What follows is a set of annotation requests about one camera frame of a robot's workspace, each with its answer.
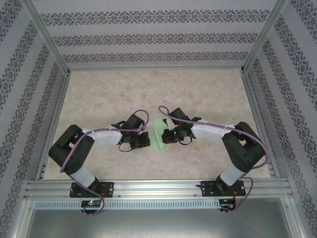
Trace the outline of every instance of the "marble floor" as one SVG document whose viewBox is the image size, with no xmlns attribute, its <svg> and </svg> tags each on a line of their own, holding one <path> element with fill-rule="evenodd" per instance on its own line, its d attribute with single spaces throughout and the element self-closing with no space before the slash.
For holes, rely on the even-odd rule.
<svg viewBox="0 0 317 238">
<path fill-rule="evenodd" d="M 256 131 L 238 69 L 91 71 L 72 73 L 54 141 L 72 124 L 108 127 L 127 120 L 137 109 L 149 112 L 147 130 L 151 130 L 154 118 L 162 117 L 159 105 L 170 111 L 180 107 L 190 118 L 210 122 L 245 121 Z M 189 146 L 167 145 L 164 153 L 150 148 L 123 153 L 115 145 L 101 147 L 90 152 L 85 165 L 98 179 L 212 179 L 229 163 L 223 144 L 196 139 Z M 68 179 L 59 169 L 49 158 L 44 179 Z M 249 175 L 270 177 L 267 166 Z"/>
</svg>

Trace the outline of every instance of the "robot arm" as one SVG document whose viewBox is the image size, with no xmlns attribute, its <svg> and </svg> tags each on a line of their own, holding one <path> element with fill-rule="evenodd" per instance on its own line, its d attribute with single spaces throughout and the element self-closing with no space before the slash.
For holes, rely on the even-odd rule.
<svg viewBox="0 0 317 238">
<path fill-rule="evenodd" d="M 84 187 L 96 191 L 98 189 L 98 179 L 84 166 L 90 150 L 101 146 L 121 145 L 123 143 L 129 143 L 131 150 L 149 146 L 148 132 L 116 131 L 117 129 L 138 129 L 141 125 L 144 125 L 144 121 L 135 114 L 132 114 L 127 121 L 111 125 L 109 130 L 95 131 L 85 136 L 71 155 L 69 162 L 64 168 L 64 172 Z M 71 125 L 51 147 L 49 156 L 62 167 L 72 150 L 72 146 L 70 145 L 75 144 L 88 131 L 91 130 Z"/>
<path fill-rule="evenodd" d="M 190 120 L 180 108 L 177 108 L 168 115 L 177 119 Z M 223 142 L 231 163 L 216 179 L 217 188 L 221 192 L 233 186 L 238 179 L 248 173 L 265 155 L 264 149 L 256 141 L 246 135 L 227 129 L 227 127 L 235 128 L 258 139 L 254 131 L 245 122 L 240 122 L 237 125 L 222 125 L 223 128 L 219 128 L 206 125 L 207 121 L 201 118 L 193 118 L 190 121 L 194 121 L 194 123 L 181 122 L 173 119 L 165 120 L 169 129 L 164 130 L 162 140 L 164 143 L 169 144 L 183 141 L 185 137 L 189 137 L 191 141 L 196 138 L 204 138 Z"/>
</svg>

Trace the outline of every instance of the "patterned wallpaper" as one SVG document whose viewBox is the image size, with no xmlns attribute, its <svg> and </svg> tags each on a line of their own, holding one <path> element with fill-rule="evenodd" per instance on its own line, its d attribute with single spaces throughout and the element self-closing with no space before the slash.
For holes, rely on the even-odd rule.
<svg viewBox="0 0 317 238">
<path fill-rule="evenodd" d="M 34 3 L 76 69 L 242 66 L 275 0 Z"/>
<path fill-rule="evenodd" d="M 63 74 L 18 0 L 0 1 L 0 238 L 33 180 Z"/>
<path fill-rule="evenodd" d="M 290 178 L 309 237 L 317 237 L 316 5 L 289 1 L 249 72 L 278 167 Z"/>
</svg>

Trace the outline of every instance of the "green cloth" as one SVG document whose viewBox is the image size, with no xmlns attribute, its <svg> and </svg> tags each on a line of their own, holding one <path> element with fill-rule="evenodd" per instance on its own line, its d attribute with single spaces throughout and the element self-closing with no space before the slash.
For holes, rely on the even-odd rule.
<svg viewBox="0 0 317 238">
<path fill-rule="evenodd" d="M 162 135 L 165 129 L 168 129 L 168 126 L 163 122 L 162 118 L 155 118 L 153 129 L 150 133 L 150 149 L 164 152 L 166 144 L 164 144 L 162 141 Z"/>
</svg>

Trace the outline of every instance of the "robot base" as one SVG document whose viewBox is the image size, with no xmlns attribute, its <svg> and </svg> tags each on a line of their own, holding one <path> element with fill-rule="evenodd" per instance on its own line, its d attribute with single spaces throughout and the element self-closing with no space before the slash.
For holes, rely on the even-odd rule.
<svg viewBox="0 0 317 238">
<path fill-rule="evenodd" d="M 96 193 L 102 197 L 112 197 L 113 195 L 113 182 L 99 182 L 96 189 Z M 75 182 L 71 184 L 69 197 L 71 198 L 83 198 L 83 197 L 97 197 L 96 195 L 84 190 L 82 187 L 77 185 Z"/>
<path fill-rule="evenodd" d="M 221 192 L 217 188 L 216 180 L 208 180 L 208 181 L 201 181 L 200 185 L 197 185 L 202 189 L 202 196 L 203 197 L 221 197 L 221 196 L 245 196 L 246 191 L 244 188 L 243 181 L 239 180 L 236 181 L 233 186 L 229 186 L 227 191 Z"/>
</svg>

